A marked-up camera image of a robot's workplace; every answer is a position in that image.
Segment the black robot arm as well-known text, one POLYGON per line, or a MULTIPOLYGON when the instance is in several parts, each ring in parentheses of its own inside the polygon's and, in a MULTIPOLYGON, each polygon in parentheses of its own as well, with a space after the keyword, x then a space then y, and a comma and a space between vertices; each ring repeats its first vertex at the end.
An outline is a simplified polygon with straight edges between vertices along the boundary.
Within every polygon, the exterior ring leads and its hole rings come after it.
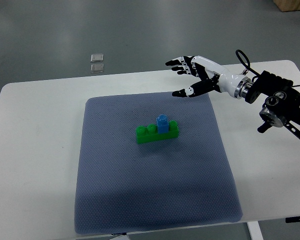
POLYGON ((250 61, 245 53, 237 49, 235 54, 245 67, 244 75, 252 72, 251 82, 240 83, 235 92, 236 97, 242 97, 252 104, 264 94, 262 109, 259 112, 263 124, 258 127, 259 133, 265 133, 271 127, 285 127, 300 140, 300 92, 292 80, 282 78, 268 71, 258 73, 251 68, 250 61))

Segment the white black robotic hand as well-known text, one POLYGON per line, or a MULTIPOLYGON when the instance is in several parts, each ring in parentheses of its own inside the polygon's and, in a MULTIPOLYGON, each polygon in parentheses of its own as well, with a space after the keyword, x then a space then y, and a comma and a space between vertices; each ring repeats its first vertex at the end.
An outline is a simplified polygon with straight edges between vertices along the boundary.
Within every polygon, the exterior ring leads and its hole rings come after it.
POLYGON ((235 99, 244 98, 252 86, 244 74, 231 73, 224 66, 202 56, 180 56, 165 63, 179 75, 187 74, 200 79, 187 88, 172 92, 174 97, 197 97, 211 91, 227 92, 235 99))

